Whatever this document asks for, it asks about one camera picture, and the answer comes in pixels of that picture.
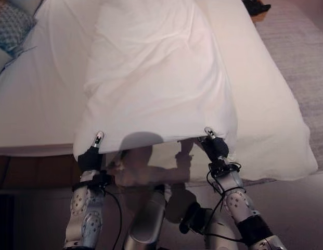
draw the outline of carpet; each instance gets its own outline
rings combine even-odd
[[[265,19],[256,23],[257,31],[299,102],[311,131],[310,145],[322,171],[323,33],[293,3],[265,3],[272,7]]]

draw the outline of floor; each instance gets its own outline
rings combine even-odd
[[[295,3],[323,32],[323,0],[284,0]]]
[[[218,195],[207,185],[191,186],[202,207],[213,207]],[[297,181],[277,181],[249,186],[249,196],[288,250],[323,250],[323,172]],[[128,189],[117,194],[123,211],[123,242],[134,213],[148,190]],[[61,249],[69,219],[70,190],[38,191],[17,195],[15,249]],[[119,228],[115,202],[106,196],[104,227],[97,249],[111,249]],[[164,221],[160,246],[169,249],[203,249],[200,235],[182,235],[178,225]]]

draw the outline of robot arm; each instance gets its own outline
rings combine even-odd
[[[236,241],[238,241],[245,243],[249,250],[286,250],[247,196],[239,175],[239,167],[227,162],[226,143],[216,137],[212,129],[206,128],[205,132],[207,136],[199,138],[199,141],[211,160],[209,169],[217,183],[215,188],[222,196],[220,202],[234,219],[242,240],[234,240],[234,234],[227,224],[220,222],[220,218],[215,216],[213,211],[201,208],[198,203],[193,203],[188,208],[180,224],[180,231],[187,233],[192,229],[204,234],[208,249],[236,250],[238,249]],[[218,239],[215,237],[216,234],[222,237]]]
[[[227,162],[228,147],[216,137],[211,128],[206,128],[206,138],[200,142],[212,161],[209,164],[211,176],[218,184],[223,205],[234,219],[249,250],[286,250],[280,239],[269,229],[247,196],[239,175],[239,167]]]
[[[98,132],[92,146],[78,157],[82,171],[80,182],[73,186],[70,220],[63,249],[93,250],[102,227],[102,206],[105,187],[111,177],[101,171],[99,147],[104,133]]]

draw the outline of white duvet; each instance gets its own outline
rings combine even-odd
[[[202,136],[206,126],[234,151],[237,119],[228,76],[191,0],[104,1],[84,90],[76,157],[99,130],[106,134],[101,153]]]

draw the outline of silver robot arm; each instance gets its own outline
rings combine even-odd
[[[211,176],[223,196],[223,205],[234,219],[249,250],[286,250],[280,239],[269,229],[261,214],[247,196],[239,175],[239,167],[227,162],[228,147],[216,137],[211,128],[205,129],[206,138],[200,142],[212,163]]]
[[[63,249],[93,250],[102,227],[102,206],[105,187],[111,176],[101,171],[99,147],[104,133],[98,132],[92,146],[78,157],[82,171],[80,182],[73,186],[70,220]]]

